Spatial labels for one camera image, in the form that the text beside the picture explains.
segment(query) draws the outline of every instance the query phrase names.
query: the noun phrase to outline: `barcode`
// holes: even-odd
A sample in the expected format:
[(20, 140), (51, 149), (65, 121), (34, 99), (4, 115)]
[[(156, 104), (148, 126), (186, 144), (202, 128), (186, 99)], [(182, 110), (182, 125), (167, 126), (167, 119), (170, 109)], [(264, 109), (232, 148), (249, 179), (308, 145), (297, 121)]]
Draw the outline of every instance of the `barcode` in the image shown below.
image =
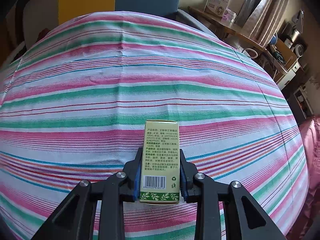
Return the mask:
[(143, 188), (165, 189), (165, 176), (143, 176)]

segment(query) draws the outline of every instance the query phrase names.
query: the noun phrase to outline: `striped fabric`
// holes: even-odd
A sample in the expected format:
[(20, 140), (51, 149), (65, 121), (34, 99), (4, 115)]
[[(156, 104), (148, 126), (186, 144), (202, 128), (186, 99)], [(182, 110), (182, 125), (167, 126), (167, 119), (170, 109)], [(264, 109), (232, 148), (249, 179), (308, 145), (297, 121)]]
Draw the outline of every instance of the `striped fabric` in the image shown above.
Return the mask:
[[(284, 234), (304, 203), (306, 158), (280, 90), (191, 27), (93, 13), (51, 31), (0, 76), (0, 214), (17, 239), (30, 239), (82, 178), (104, 180), (132, 160), (146, 119), (179, 121), (187, 160), (217, 181), (239, 180)], [(124, 204), (127, 240), (193, 239), (195, 219), (196, 205), (182, 200)]]

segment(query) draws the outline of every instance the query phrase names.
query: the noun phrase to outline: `wooden table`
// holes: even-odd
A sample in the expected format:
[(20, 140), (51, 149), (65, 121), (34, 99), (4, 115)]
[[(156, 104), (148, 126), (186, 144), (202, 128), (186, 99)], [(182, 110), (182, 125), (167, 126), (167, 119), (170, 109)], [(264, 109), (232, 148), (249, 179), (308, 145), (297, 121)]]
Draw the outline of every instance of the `wooden table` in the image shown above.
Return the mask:
[(260, 50), (262, 52), (266, 52), (266, 49), (264, 47), (262, 47), (261, 45), (259, 45), (255, 41), (249, 39), (248, 37), (242, 35), (241, 34), (242, 28), (239, 25), (236, 25), (235, 23), (223, 20), (222, 18), (214, 16), (212, 14), (205, 13), (205, 12), (203, 12), (197, 8), (191, 7), (191, 6), (188, 7), (188, 11), (189, 11), (189, 14), (192, 17), (194, 17), (195, 19), (197, 19), (198, 17), (204, 18), (209, 23), (213, 24), (214, 26), (216, 26), (217, 28), (222, 30), (221, 34), (218, 35), (218, 38), (220, 40), (223, 41), (227, 34), (231, 34), (231, 35), (234, 35), (234, 36), (238, 37), (239, 39), (247, 42), (248, 44), (257, 48), (258, 50)]

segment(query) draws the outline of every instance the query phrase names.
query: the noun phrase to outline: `beige curtain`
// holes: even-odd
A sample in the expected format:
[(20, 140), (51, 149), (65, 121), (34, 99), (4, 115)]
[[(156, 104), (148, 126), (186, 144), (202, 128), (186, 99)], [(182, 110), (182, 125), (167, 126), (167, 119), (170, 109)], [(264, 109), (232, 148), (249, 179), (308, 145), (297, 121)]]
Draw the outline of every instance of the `beige curtain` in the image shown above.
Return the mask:
[(242, 28), (242, 34), (266, 47), (289, 0), (261, 0)]

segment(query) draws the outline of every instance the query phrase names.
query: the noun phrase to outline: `small product box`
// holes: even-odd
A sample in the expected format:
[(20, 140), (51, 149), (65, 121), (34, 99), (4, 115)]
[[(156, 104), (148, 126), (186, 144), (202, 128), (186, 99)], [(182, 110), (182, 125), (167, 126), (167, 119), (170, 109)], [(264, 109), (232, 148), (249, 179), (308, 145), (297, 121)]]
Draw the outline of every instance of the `small product box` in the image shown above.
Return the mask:
[(179, 123), (147, 120), (142, 153), (140, 202), (179, 203)]
[(205, 12), (222, 17), (230, 0), (208, 0), (205, 6)]

